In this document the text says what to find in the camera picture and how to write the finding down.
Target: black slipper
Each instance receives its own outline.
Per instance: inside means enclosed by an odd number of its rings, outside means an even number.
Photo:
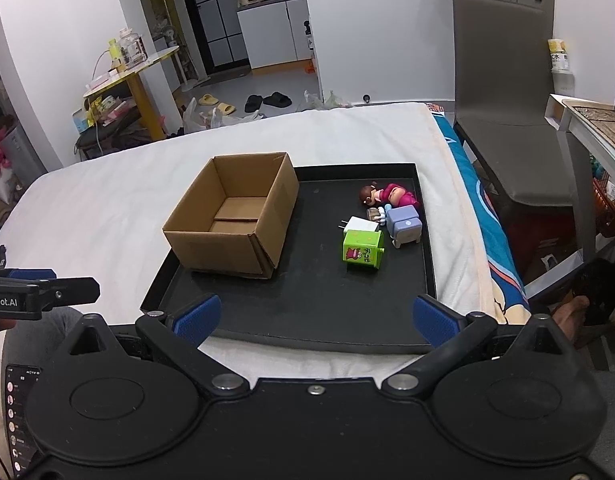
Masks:
[[[250,95],[248,97],[248,102],[246,102],[246,112],[251,114],[252,112],[257,111],[261,108],[261,104],[264,102],[264,99],[261,95]]]
[[[292,104],[292,99],[280,92],[274,92],[272,95],[269,95],[264,99],[264,104],[275,106],[277,108],[286,108]]]

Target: green toy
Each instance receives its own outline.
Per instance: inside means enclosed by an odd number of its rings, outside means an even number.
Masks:
[[[354,231],[345,234],[343,260],[349,264],[379,268],[383,257],[383,233],[381,231]]]

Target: black tray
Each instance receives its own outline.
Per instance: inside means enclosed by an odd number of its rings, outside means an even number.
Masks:
[[[366,218],[361,187],[375,180],[414,189],[423,204],[414,164],[295,168],[299,196],[279,267],[270,280],[193,272],[170,251],[141,308],[171,312],[207,292],[222,301],[214,335],[255,343],[340,352],[422,353],[425,339],[412,325],[419,294],[435,297],[425,211],[419,244],[395,249],[383,229],[379,270],[345,264],[343,231],[350,216]]]

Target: blue gripper pad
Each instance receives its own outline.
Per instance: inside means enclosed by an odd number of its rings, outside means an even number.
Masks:
[[[14,280],[56,280],[57,275],[52,269],[12,269],[8,278]]]
[[[414,327],[434,348],[456,336],[465,327],[465,317],[429,296],[419,296],[412,307]]]
[[[213,294],[201,303],[190,305],[170,317],[172,332],[196,348],[219,326],[221,300]]]

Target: slipper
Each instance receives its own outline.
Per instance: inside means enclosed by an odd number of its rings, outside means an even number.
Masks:
[[[217,105],[217,108],[219,110],[221,110],[221,113],[223,115],[230,115],[232,112],[234,112],[236,110],[236,107],[233,105],[228,105],[225,103],[219,103],[219,105]]]
[[[277,108],[286,108],[292,104],[292,99],[280,92],[274,92],[272,95],[269,95],[264,99],[264,104]]]
[[[245,111],[248,114],[257,111],[261,108],[261,104],[263,104],[264,98],[261,95],[252,94],[248,97],[248,102],[246,103]]]
[[[199,97],[200,105],[214,106],[218,102],[219,100],[212,94],[205,94],[203,97]]]

